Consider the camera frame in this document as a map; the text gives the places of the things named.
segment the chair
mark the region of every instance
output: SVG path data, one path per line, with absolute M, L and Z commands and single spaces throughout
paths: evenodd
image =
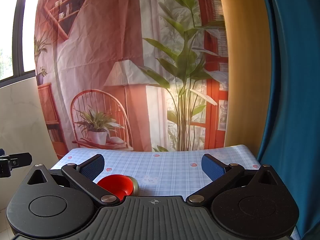
M 76 141 L 72 143 L 78 144 L 78 147 L 95 148 L 95 149 L 106 149 L 105 147 L 97 147 L 96 145 L 91 145 L 81 138 L 88 138 L 86 131 L 81 131 L 76 122 L 82 120 L 80 116 L 81 112 L 89 112 L 90 106 L 92 109 L 97 109 L 98 112 L 104 112 L 110 114 L 112 118 L 116 119 L 117 123 L 122 125 L 124 128 L 115 128 L 115 131 L 110 131 L 110 136 L 120 137 L 126 142 L 126 148 L 120 148 L 115 150 L 121 151 L 133 151 L 132 145 L 132 135 L 129 125 L 129 120 L 125 109 L 122 104 L 113 95 L 110 95 L 104 91 L 97 89 L 89 89 L 77 94 L 70 106 L 71 120 L 73 124 L 73 130 L 76 137 Z

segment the window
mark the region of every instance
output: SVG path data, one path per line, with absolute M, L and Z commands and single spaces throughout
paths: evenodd
M 35 76 L 37 3 L 38 0 L 0 0 L 0 87 Z

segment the chair backrest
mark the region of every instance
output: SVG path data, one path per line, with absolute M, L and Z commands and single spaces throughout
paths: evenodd
M 124 107 L 113 95 L 97 89 L 89 89 L 77 94 L 70 106 L 71 120 L 76 140 L 80 138 L 87 138 L 87 132 L 81 131 L 81 127 L 76 122 L 82 121 L 80 116 L 81 112 L 89 112 L 89 108 L 97 109 L 98 112 L 110 114 L 117 123 L 122 125 L 123 128 L 115 128 L 115 131 L 110 131 L 110 136 L 120 137 L 127 143 L 127 147 L 132 146 L 132 136 L 129 125 L 129 120 Z

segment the blue curtain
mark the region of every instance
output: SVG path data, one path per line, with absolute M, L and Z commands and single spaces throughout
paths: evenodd
M 297 202 L 300 236 L 320 239 L 320 0 L 266 4 L 273 74 L 258 160 L 275 168 Z

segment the metal screw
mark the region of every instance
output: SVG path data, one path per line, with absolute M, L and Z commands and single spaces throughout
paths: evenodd
M 101 201 L 105 203 L 111 203 L 117 200 L 116 196 L 113 195 L 104 195 L 101 197 Z
M 192 195 L 189 197 L 189 201 L 193 203 L 200 203 L 204 201 L 204 196 L 201 195 Z

